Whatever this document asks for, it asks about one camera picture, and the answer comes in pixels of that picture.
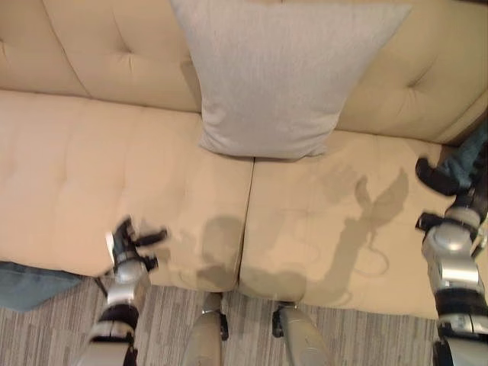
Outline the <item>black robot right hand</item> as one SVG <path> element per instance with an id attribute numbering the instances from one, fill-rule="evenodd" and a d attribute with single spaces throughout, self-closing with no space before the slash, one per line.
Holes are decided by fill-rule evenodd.
<path id="1" fill-rule="evenodd" d="M 416 161 L 417 178 L 431 190 L 445 197 L 454 197 L 451 207 L 463 207 L 478 212 L 487 211 L 487 167 L 483 159 L 469 159 L 462 164 L 454 160 L 442 168 L 433 167 L 426 157 Z"/>

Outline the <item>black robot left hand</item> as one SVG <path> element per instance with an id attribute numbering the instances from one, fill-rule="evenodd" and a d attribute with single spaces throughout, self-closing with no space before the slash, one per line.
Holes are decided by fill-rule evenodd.
<path id="1" fill-rule="evenodd" d="M 106 236 L 108 252 L 113 262 L 113 271 L 117 272 L 118 268 L 127 262 L 141 263 L 148 272 L 156 269 L 159 265 L 157 257 L 155 255 L 140 255 L 138 249 L 164 242 L 168 235 L 168 230 L 162 227 L 159 231 L 137 236 L 131 217 L 126 217 L 114 232 Z"/>

